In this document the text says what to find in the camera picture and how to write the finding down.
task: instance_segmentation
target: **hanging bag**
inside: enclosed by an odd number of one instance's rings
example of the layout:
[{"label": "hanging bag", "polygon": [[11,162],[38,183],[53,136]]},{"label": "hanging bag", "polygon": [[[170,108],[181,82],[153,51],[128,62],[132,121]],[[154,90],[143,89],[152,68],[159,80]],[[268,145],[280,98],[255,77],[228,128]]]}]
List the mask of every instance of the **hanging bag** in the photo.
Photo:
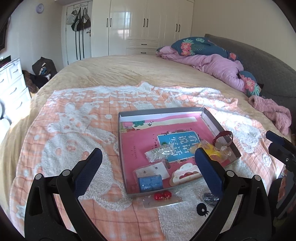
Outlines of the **hanging bag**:
[{"label": "hanging bag", "polygon": [[75,19],[76,19],[76,16],[73,11],[71,14],[67,15],[66,24],[72,25],[75,22]]},{"label": "hanging bag", "polygon": [[81,9],[79,9],[79,12],[75,18],[74,23],[71,25],[73,31],[79,32],[83,28],[83,20],[81,18]]},{"label": "hanging bag", "polygon": [[87,9],[83,9],[83,17],[85,18],[86,22],[84,24],[84,29],[85,28],[90,28],[91,26],[91,20],[90,20],[90,17],[89,15],[87,14]]}]

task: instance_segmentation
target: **screw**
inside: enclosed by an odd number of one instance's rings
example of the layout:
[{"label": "screw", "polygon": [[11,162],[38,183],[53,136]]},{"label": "screw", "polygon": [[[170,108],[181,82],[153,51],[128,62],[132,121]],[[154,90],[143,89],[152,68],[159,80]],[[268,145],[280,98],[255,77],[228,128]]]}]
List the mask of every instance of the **screw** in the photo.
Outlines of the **screw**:
[{"label": "screw", "polygon": [[260,181],[260,180],[261,180],[261,177],[260,177],[259,175],[255,175],[255,179],[256,179],[257,181]]},{"label": "screw", "polygon": [[35,176],[35,179],[36,179],[36,180],[39,180],[41,177],[42,177],[42,175],[39,173],[39,174],[37,174],[37,175]]},{"label": "screw", "polygon": [[234,176],[234,172],[233,171],[227,171],[226,172],[227,176],[233,177]]},{"label": "screw", "polygon": [[63,171],[63,176],[66,177],[70,174],[70,170],[64,170]]}]

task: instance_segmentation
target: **wall clock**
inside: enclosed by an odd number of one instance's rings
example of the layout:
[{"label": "wall clock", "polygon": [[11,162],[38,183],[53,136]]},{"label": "wall clock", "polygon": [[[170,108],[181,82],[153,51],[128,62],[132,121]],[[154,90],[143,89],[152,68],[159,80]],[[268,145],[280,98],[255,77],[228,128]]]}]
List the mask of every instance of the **wall clock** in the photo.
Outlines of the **wall clock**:
[{"label": "wall clock", "polygon": [[37,13],[42,13],[44,11],[44,5],[42,3],[40,3],[37,7],[36,7],[36,12]]}]

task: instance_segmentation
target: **floral pillow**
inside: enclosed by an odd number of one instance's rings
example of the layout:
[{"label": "floral pillow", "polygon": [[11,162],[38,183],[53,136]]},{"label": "floral pillow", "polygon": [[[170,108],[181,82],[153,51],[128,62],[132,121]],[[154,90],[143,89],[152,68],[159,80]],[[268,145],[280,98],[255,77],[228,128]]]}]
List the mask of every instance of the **floral pillow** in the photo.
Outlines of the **floral pillow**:
[{"label": "floral pillow", "polygon": [[248,97],[252,95],[259,96],[261,88],[257,84],[255,77],[248,71],[240,71],[240,78],[244,81],[244,88]]},{"label": "floral pillow", "polygon": [[219,54],[222,57],[230,59],[232,61],[239,60],[239,57],[236,54],[230,53],[229,51],[211,42],[208,38],[203,37],[189,37],[185,39],[180,39],[171,47],[178,51],[179,55],[182,56],[192,56],[196,54]]}]

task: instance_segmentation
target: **yellow toy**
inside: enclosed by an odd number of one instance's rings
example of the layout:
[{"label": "yellow toy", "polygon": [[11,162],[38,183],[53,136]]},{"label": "yellow toy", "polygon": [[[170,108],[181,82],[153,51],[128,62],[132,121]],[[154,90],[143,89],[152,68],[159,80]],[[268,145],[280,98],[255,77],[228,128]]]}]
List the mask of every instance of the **yellow toy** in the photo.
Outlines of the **yellow toy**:
[{"label": "yellow toy", "polygon": [[218,150],[216,147],[214,147],[212,144],[207,142],[206,140],[201,140],[200,143],[192,146],[189,151],[192,154],[195,154],[196,149],[202,147],[205,152],[208,154],[208,156],[213,160],[217,161],[219,163],[224,162],[228,156],[224,153],[224,151]]}]

